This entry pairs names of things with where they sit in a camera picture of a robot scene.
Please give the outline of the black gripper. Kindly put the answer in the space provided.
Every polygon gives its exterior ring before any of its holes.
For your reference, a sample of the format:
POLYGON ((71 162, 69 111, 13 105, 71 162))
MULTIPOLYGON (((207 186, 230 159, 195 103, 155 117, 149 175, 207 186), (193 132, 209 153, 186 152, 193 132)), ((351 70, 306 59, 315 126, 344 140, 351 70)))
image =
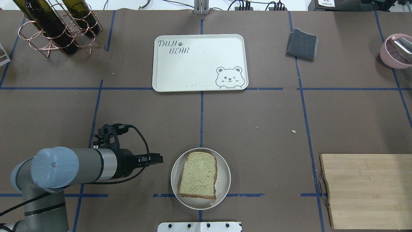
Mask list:
POLYGON ((94 150, 100 155, 102 169, 98 179, 134 179, 146 167, 164 162, 162 155, 151 154, 148 143, 138 128, 131 124, 105 124, 94 134, 94 150), (120 148, 119 135, 134 129, 142 139, 146 154, 134 155, 132 151, 120 148))

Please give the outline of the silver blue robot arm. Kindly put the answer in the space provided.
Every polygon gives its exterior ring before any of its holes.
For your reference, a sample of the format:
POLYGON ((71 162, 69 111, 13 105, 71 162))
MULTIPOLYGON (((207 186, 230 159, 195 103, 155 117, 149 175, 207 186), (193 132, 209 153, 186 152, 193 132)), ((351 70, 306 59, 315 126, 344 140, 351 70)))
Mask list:
POLYGON ((94 134, 93 147, 45 148, 17 165, 10 176, 14 188, 22 193, 23 203, 5 210, 5 215, 24 207, 24 219, 2 223, 2 232, 69 232, 64 190, 79 184, 113 185, 136 178, 143 170, 163 163, 159 153, 151 153, 141 132, 130 124, 106 124, 94 134), (134 129, 146 148, 135 155, 122 149, 119 135, 134 129))

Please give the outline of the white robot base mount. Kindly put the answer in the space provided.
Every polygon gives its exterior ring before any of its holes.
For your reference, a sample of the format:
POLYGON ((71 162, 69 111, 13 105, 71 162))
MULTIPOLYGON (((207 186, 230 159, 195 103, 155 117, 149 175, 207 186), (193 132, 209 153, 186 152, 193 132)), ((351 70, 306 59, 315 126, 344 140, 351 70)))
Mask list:
POLYGON ((158 232, 242 232, 241 222, 169 222, 160 223, 158 232))

